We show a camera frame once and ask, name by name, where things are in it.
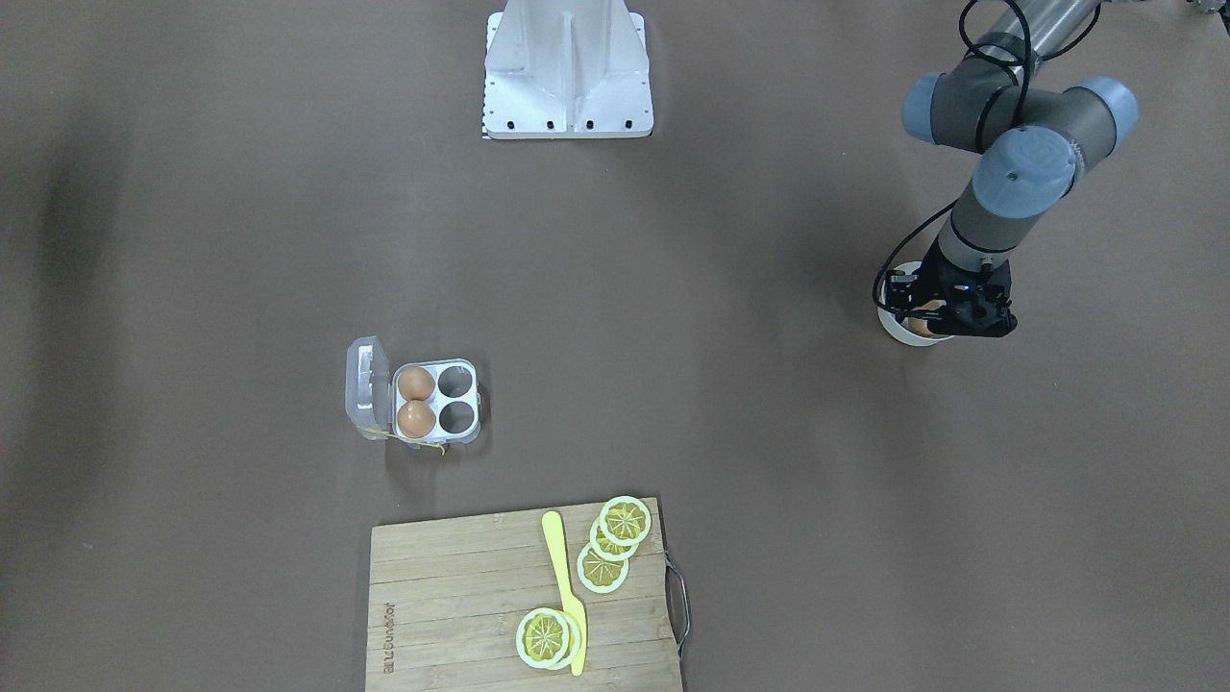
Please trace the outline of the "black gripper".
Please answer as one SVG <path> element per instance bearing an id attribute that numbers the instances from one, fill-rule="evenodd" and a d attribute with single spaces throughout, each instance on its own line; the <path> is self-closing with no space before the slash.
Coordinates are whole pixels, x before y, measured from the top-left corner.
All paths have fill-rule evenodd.
<path id="1" fill-rule="evenodd" d="M 963 270 L 941 253 L 922 258 L 922 300 L 943 299 L 947 307 L 930 320 L 938 334 L 1002 337 L 1018 327 L 1011 311 L 1011 264 Z"/>

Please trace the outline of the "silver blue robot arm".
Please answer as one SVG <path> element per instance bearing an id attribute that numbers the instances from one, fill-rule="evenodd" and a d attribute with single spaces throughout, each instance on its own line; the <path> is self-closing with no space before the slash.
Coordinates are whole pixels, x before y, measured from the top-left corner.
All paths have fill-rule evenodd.
<path id="1" fill-rule="evenodd" d="M 1141 106 L 1125 84 L 1095 76 L 1053 92 L 1036 87 L 1046 61 L 1093 29 L 1098 1 L 1010 1 L 966 57 L 909 90 L 902 122 L 922 143 L 975 152 L 957 200 L 934 214 L 940 232 L 922 259 L 888 258 L 873 281 L 879 324 L 905 345 L 956 336 L 1002 337 L 1011 311 L 1010 256 L 1038 220 L 1134 132 Z"/>

